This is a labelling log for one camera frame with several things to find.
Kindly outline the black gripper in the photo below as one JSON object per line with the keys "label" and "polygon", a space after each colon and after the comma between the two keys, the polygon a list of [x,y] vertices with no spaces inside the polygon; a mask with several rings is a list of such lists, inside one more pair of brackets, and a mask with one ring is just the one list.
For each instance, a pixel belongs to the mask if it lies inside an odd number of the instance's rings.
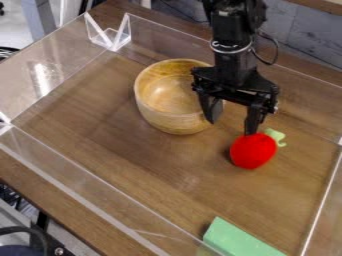
{"label": "black gripper", "polygon": [[216,67],[194,67],[193,90],[197,92],[206,120],[214,124],[224,112],[224,100],[248,107],[245,134],[258,132],[268,114],[277,112],[280,87],[253,70],[241,81],[224,79]]}

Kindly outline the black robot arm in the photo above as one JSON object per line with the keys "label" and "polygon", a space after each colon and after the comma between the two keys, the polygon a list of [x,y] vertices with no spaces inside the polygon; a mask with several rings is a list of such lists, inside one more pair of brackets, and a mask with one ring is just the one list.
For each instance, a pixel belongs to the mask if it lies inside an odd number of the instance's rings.
{"label": "black robot arm", "polygon": [[224,111],[224,101],[248,107],[245,134],[258,132],[269,114],[277,112],[280,87],[258,72],[257,61],[273,65],[257,54],[257,36],[278,44],[260,28],[266,21],[264,0],[202,0],[213,29],[210,48],[213,67],[194,67],[193,90],[197,92],[206,120],[214,124]]}

